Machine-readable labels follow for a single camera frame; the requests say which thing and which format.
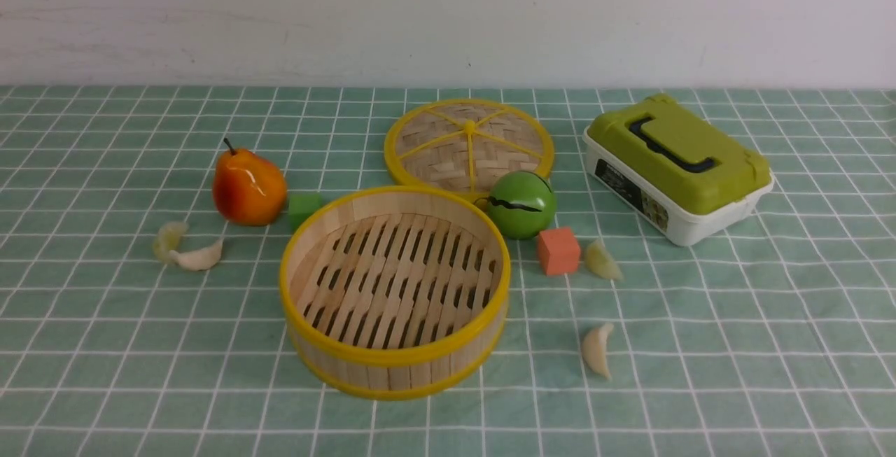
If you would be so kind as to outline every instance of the garlic clove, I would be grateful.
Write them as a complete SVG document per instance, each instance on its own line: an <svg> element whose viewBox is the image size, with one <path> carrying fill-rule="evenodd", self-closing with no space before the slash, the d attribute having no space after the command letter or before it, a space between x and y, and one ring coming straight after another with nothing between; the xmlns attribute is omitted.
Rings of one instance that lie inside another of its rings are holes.
<svg viewBox="0 0 896 457"><path fill-rule="evenodd" d="M174 250L169 251L169 257L177 266L187 269L189 272L201 272L204 269L210 269L217 265L221 260L221 252L224 248L224 239L218 238L214 244L202 247L194 251L179 253Z"/></svg>
<svg viewBox="0 0 896 457"><path fill-rule="evenodd" d="M189 225L182 221L170 221L162 225L153 240L153 255L156 259L166 265L173 263L169 252L179 246L186 230L189 230Z"/></svg>
<svg viewBox="0 0 896 457"><path fill-rule="evenodd" d="M621 281L623 278L619 265L599 240L595 240L585 249L585 266L591 273L609 281Z"/></svg>
<svg viewBox="0 0 896 457"><path fill-rule="evenodd" d="M607 339L613 332L613 323L605 323L599 328L590 330L582 340L582 359L588 368L596 374L612 380L607 364Z"/></svg>

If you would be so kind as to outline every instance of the woven bamboo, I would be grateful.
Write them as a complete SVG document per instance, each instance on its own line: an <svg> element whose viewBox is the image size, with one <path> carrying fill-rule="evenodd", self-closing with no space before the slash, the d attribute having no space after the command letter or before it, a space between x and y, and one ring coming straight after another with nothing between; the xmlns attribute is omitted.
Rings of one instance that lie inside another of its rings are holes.
<svg viewBox="0 0 896 457"><path fill-rule="evenodd" d="M290 338L337 389L407 399L479 367L507 311L510 257L470 202L389 186L346 196L295 232L281 263Z"/></svg>
<svg viewBox="0 0 896 457"><path fill-rule="evenodd" d="M508 172L547 178L554 163L550 135L511 106L453 99L417 107L386 135L386 166L397 183L433 186L470 201L487 195Z"/></svg>

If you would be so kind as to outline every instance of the yellow rim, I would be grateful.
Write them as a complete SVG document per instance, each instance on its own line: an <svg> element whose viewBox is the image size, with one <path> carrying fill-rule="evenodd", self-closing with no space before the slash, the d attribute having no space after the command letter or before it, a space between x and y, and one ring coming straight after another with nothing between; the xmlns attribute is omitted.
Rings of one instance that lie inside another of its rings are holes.
<svg viewBox="0 0 896 457"><path fill-rule="evenodd" d="M417 387L416 389L405 389L403 391L374 391L372 389L364 389L361 387L352 386L352 384L346 384L344 381L336 380L333 377L330 377L329 374L323 373L323 371L316 367L314 364L309 361L305 355L302 353L302 349L298 348L298 343L295 343L295 337L292 333L289 333L289 340L292 342L292 346L295 349L295 354L298 355L298 358L301 359L302 363L304 363L305 367L308 368L318 380L323 381L328 386L332 386L334 389L339 391L343 391L343 393L358 396L360 398L365 398L369 400L392 400L393 402L399 402L399 400L413 400L416 398L426 397L432 394L439 393L440 391L444 391L452 386L457 386L464 378L469 377L474 371L479 369L481 365L486 362L486 359L492 354L492 351L497 346L499 340L501 339L501 335L503 333L503 328L505 328L505 320L501 320L501 323L498 324L498 332L495 334L495 339L492 339L492 342L489 343L489 346L484 350L482 355L476 358L475 361L470 363L467 367L463 368L461 371L451 375L445 380L436 381L434 384L429 384L428 386Z"/></svg>
<svg viewBox="0 0 896 457"><path fill-rule="evenodd" d="M295 310L295 305L289 298L289 274L286 272L287 259L298 238L305 233L305 230L307 230L311 224L314 224L314 221L317 221L318 218L323 214L326 214L327 211L332 211L332 209L340 207L340 205L343 205L344 203L351 202L353 199L358 199L362 196L377 195L377 193L381 192L426 193L426 195L435 195L460 203L461 206L473 211L480 220L486 223L489 231L496 238L498 246L501 249L502 270L498 281L498 287L495 291L495 297L489 301L489 304L486 305L479 316L474 317L473 320L463 326L460 330L455 330L454 333L451 333L445 338L436 340L436 342L428 343L426 345L412 346L408 349L389 349L389 351L372 351L372 349L362 349L360 346L346 345L345 343L326 336L326 334L319 332L319 330L314 329L311 324L305 322L298 311ZM289 323L292 323L295 327L295 331L298 332L302 338L308 340L308 342L314 346L317 346L318 349L322 349L322 351L325 351L336 358L361 363L363 365L372 365L373 367L402 367L403 365L413 365L435 358L441 358L446 354L457 351L461 346L466 345L470 340L479 336L479 333L482 332L484 327L492 322L493 317L496 316L501 305L505 303L508 297L509 287L510 252L507 250L507 244L503 241L503 237L495 224L489 220L489 217L487 217L479 207L473 205L473 203L464 201L464 199L455 196L454 193L431 187L415 188L400 185L384 186L353 192L351 195L334 199L333 202L324 205L322 209L314 212L310 218L298 227L298 230L295 231L293 236L289 238L289 243L281 257L281 269L279 269L281 303L287 319L289 320Z"/></svg>
<svg viewBox="0 0 896 457"><path fill-rule="evenodd" d="M457 121L455 121L454 119L451 119L450 117L445 116L445 115L440 115L440 113L432 112L433 107L451 106L451 105L455 105L455 104L480 104L483 106L490 106L490 107L495 107L496 109L501 109L501 112L493 113L493 115L486 116L486 118L480 120L480 122L478 122L476 125L477 131L475 132L475 134L479 135L480 137L483 137L485 139L492 139L492 141L496 141L501 144L509 145L510 147L514 148L515 150L524 152L526 154L540 157L541 161L538 163L538 166L535 167L535 170L533 170L533 172L535 172L536 174L538 174L539 176L541 176L544 179L547 179L547 177L550 176L551 167L554 166L554 141L553 141L553 139L551 139L550 134L547 133L547 130L544 128L544 126L542 126L540 122L536 121L535 118L528 115L524 111L519 110L516 107L508 106L508 105L502 104L500 102L493 102L491 100L483 100L483 99L451 99L451 100L441 100L439 102L433 102L431 104L426 104L425 106L417 107L416 109L413 109L413 110L405 113L405 115L401 116L399 118L399 120L397 122L395 122L395 124L393 126L391 126L391 128L389 129L389 132L387 132L386 139L385 139L385 147L384 147L386 169L389 170L389 174L390 174L391 178L396 183L399 183L399 185L415 186L415 187L422 187L422 188L428 188L428 189L439 189L439 188L435 188L435 186L430 185L430 183L424 182L424 181L416 178L415 176L412 176L409 172L407 172L407 170L405 170L404 166L401 164L401 160L403 159L403 157L410 156L411 154L421 150L422 148L428 147L428 145L431 145L435 142L444 141L444 139L450 139L450 138L454 138L454 137L466 136L467 147L471 148L473 146L473 132L465 132L463 126L460 126L457 123ZM432 115L437 115L437 116L441 117L442 119L445 119L445 121L450 122L453 125L457 125L458 126L457 132L451 132L451 134L445 134L445 135L442 135L441 137L433 139L432 141L425 142L424 144L421 144L421 145L417 146L416 148L413 148L412 150L407 151L407 153L405 153L403 155L397 154L397 152L395 150L395 141L398 138L398 135L401 132L401 129L404 128L404 125L406 125L410 120L412 120L415 117L417 117L418 115L420 115L420 113L425 113L425 112L432 113ZM518 116L519 119L522 119L525 122L527 122L529 126L534 128L535 132L537 132L537 134L538 134L538 138L541 140L541 146L543 148L542 154L535 154L531 150L527 150L527 148L519 147L518 145L513 144L512 142L503 141L502 139L496 139L495 137L493 137L489 134L483 134L483 132L480 132L478 130L479 127L481 125L483 125L484 122L489 121L489 119L491 119L492 117L494 117L496 115L499 115L499 113L512 113L513 115ZM473 161L473 151L472 150L468 151L468 154L470 155L470 161L468 161L468 164L470 165L470 170L468 170L468 172L470 172L470 188L473 188L474 184L476 183L476 173L474 172L475 165L474 165L474 161ZM476 199L479 199L479 198L482 198L483 196L489 195L489 193L487 193L487 192L473 192L473 191L450 192L450 193L451 193L451 195L460 196L462 199L466 199L466 201L468 201L468 202L474 202L474 201L476 201Z"/></svg>

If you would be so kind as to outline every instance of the black handle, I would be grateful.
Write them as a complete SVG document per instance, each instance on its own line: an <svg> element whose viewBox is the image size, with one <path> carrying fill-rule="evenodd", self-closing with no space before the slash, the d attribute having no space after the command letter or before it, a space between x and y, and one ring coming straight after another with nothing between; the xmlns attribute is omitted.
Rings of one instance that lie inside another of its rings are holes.
<svg viewBox="0 0 896 457"><path fill-rule="evenodd" d="M715 160L713 160L713 158L711 158L711 157L705 157L702 161L700 161L698 163L688 163L688 162L682 160L682 158L672 154L672 152L670 152L666 148L660 146L656 141L654 141L654 139L651 139L647 134L644 134L644 131L643 131L643 129L641 129L641 126L643 126L644 123L646 123L646 122L653 121L654 119L655 118L651 115L644 116L643 118L641 118L638 121L635 121L631 125L629 125L628 131L630 131L632 134L635 134L636 137L641 139L641 141L644 141L644 143L647 144L647 148L649 148L649 150L659 153L659 154L662 154L663 156L672 160L672 163L677 164L679 167L681 167L685 171L690 172L692 174L700 174L701 172L706 172L710 168L713 168L714 166L716 166Z"/></svg>

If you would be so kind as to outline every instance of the green ball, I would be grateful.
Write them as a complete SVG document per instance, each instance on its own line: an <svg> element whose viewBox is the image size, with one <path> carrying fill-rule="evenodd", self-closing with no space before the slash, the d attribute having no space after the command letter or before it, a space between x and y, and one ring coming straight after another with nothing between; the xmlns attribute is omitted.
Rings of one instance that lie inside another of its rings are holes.
<svg viewBox="0 0 896 457"><path fill-rule="evenodd" d="M557 196L534 172L519 170L502 176L492 186L486 214L503 236L515 240L546 230L557 213Z"/></svg>

